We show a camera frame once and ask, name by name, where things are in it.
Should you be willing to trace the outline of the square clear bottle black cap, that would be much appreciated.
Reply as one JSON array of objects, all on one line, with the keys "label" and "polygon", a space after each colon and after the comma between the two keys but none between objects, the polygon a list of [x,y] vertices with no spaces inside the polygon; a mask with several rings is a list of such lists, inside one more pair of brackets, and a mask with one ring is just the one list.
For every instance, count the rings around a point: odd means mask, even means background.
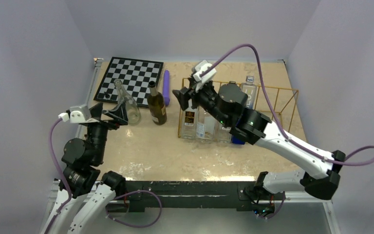
[{"label": "square clear bottle black cap", "polygon": [[198,108],[192,107],[192,100],[188,101],[188,107],[183,111],[181,137],[195,139],[198,119]]}]

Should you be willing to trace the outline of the clear round glass bottle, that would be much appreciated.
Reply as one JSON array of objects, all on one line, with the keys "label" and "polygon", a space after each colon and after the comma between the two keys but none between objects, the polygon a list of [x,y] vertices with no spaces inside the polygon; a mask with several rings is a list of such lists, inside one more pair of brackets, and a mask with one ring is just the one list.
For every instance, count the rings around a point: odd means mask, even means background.
[{"label": "clear round glass bottle", "polygon": [[115,79],[114,85],[118,94],[117,103],[125,104],[125,110],[127,112],[129,125],[135,126],[139,124],[139,122],[141,121],[141,113],[135,99],[127,92],[120,79]]}]

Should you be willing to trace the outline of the dark green wine bottle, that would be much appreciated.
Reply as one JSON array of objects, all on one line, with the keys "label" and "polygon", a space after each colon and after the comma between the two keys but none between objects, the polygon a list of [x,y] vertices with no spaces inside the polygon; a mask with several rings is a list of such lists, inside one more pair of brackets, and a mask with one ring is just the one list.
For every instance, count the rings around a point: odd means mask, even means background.
[{"label": "dark green wine bottle", "polygon": [[155,81],[150,81],[148,88],[150,94],[147,96],[147,102],[152,120],[157,125],[163,125],[167,121],[164,96],[158,91]]}]

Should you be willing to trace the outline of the round clear bottle cork cap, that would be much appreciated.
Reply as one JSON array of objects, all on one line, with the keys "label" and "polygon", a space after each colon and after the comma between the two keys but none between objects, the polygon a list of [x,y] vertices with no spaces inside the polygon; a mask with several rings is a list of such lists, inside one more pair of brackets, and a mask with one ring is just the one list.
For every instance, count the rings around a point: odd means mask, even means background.
[{"label": "round clear bottle cork cap", "polygon": [[203,108],[198,111],[198,121],[196,125],[196,137],[199,140],[214,140],[216,127],[215,118]]}]

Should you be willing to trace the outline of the blue dash bottle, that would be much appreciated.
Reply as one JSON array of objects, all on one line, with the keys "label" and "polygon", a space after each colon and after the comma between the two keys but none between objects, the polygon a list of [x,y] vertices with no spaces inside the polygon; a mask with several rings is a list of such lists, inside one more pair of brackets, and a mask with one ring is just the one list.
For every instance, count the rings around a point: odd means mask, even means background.
[{"label": "blue dash bottle", "polygon": [[240,84],[240,90],[242,93],[245,93],[247,95],[247,101],[246,101],[246,110],[244,109],[244,106],[241,105],[241,94],[239,94],[238,89],[234,89],[234,94],[236,95],[234,97],[234,107],[233,107],[233,120],[232,120],[232,126],[235,128],[237,123],[240,123],[241,120],[246,120],[246,124],[253,127],[255,125],[254,118],[256,117],[256,113],[253,110],[253,105],[255,102],[255,94],[257,93],[257,87],[254,84],[254,77],[247,76],[246,82]]}]

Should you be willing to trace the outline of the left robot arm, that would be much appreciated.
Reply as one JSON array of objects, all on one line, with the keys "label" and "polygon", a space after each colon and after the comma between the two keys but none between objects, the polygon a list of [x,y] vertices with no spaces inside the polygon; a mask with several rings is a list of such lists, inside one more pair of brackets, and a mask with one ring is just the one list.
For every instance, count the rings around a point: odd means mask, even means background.
[{"label": "left robot arm", "polygon": [[[61,169],[55,156],[52,134],[60,122],[77,123],[87,128],[84,139],[73,138],[63,148]],[[98,103],[89,108],[86,104],[70,107],[58,115],[52,125],[48,144],[53,163],[60,174],[56,201],[46,221],[43,234],[77,233],[83,229],[95,213],[104,208],[112,199],[121,199],[126,191],[126,179],[113,171],[105,173],[97,184],[94,195],[88,202],[84,200],[96,184],[100,174],[97,169],[103,163],[103,156],[109,130],[117,130],[128,125],[129,116],[124,102],[111,110],[103,109]]]}]

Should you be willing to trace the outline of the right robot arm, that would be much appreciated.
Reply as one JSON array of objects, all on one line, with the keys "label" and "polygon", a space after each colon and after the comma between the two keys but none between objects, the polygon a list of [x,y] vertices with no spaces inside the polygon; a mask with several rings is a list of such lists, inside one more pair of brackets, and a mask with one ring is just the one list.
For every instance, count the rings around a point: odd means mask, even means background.
[{"label": "right robot arm", "polygon": [[332,199],[339,186],[341,163],[346,158],[342,151],[321,150],[280,129],[268,116],[248,108],[247,94],[234,83],[222,85],[219,91],[212,84],[206,84],[199,91],[191,86],[172,93],[182,110],[199,106],[230,128],[234,137],[266,148],[302,169],[282,175],[261,173],[254,185],[257,197],[266,198],[282,191],[305,191],[318,199]]}]

